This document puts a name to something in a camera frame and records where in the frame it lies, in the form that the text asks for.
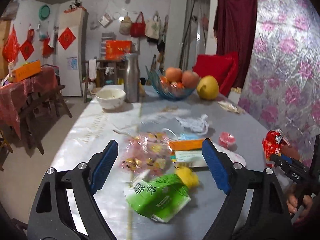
red tablecloth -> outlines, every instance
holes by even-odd
[[[0,88],[0,121],[13,126],[19,138],[21,107],[30,93],[45,93],[58,86],[52,67],[43,67],[41,72],[19,83],[11,83]]]

thermos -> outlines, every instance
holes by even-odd
[[[127,53],[125,55],[124,91],[125,101],[128,103],[139,102],[140,69],[138,54]]]

red tote bag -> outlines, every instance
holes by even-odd
[[[137,23],[139,17],[141,16],[141,23]],[[138,38],[146,36],[144,31],[146,29],[146,23],[144,22],[143,13],[140,12],[136,21],[131,25],[130,35],[131,37]]]

white bowl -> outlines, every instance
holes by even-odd
[[[96,93],[96,98],[103,109],[116,109],[122,106],[125,92],[121,89],[102,89]]]

pink jelly cup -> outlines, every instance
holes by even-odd
[[[236,143],[236,139],[232,134],[227,132],[222,132],[219,136],[219,145],[225,148],[229,148]]]

